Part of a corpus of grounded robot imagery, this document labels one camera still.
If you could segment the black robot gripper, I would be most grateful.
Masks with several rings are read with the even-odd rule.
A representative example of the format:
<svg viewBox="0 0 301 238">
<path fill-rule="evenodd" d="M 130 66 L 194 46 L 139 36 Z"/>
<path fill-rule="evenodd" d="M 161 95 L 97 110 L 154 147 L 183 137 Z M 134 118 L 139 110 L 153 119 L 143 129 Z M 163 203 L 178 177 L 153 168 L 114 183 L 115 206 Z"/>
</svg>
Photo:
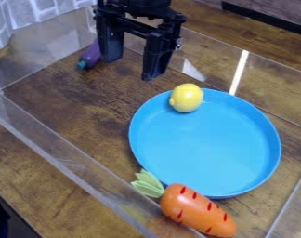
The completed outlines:
<svg viewBox="0 0 301 238">
<path fill-rule="evenodd" d="M 98 0 L 95 20 L 102 59 L 110 63 L 122 58 L 125 33 L 146 38 L 145 81 L 166 72 L 186 22 L 185 15 L 170 4 L 171 0 Z"/>
</svg>

